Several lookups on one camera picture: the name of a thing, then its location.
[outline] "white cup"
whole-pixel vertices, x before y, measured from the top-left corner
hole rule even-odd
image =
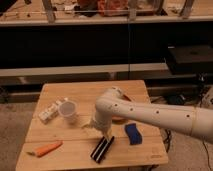
[[[58,107],[58,113],[69,123],[73,124],[76,121],[76,104],[71,101],[65,101]]]

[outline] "toy carrot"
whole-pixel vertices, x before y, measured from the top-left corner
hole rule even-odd
[[[35,149],[32,152],[27,152],[27,154],[33,155],[33,156],[36,156],[36,157],[42,157],[45,154],[47,154],[47,153],[55,150],[56,148],[60,147],[62,144],[63,144],[63,141],[57,141],[53,144],[48,144],[48,145],[45,145],[45,146],[42,146],[42,147],[38,147],[37,149]]]

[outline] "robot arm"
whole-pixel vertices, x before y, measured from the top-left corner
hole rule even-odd
[[[117,87],[108,89],[96,101],[96,113],[90,125],[107,138],[112,115],[170,129],[213,143],[212,110],[172,105],[144,104],[122,100]]]

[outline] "wood grain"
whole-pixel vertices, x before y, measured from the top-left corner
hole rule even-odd
[[[82,129],[82,126],[89,122],[91,115],[95,112],[96,99],[112,86],[120,87],[133,101],[150,102],[146,86],[140,80],[45,84],[16,169],[68,170],[167,163],[168,157],[159,129],[131,120],[112,125],[115,142],[102,164],[96,164],[90,159],[90,153],[102,135],[94,129]],[[77,103],[76,123],[69,125],[61,116],[57,116],[46,125],[41,123],[38,113],[64,97]],[[124,131],[124,125],[133,122],[143,136],[143,143],[136,146],[129,145],[129,139]],[[56,140],[63,140],[64,145],[42,158],[38,159],[26,154],[27,151]]]

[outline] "blue sponge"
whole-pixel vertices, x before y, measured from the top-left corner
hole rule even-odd
[[[136,144],[142,143],[142,136],[140,132],[137,130],[135,123],[125,125],[125,132],[127,133],[129,137],[130,145],[136,145]]]

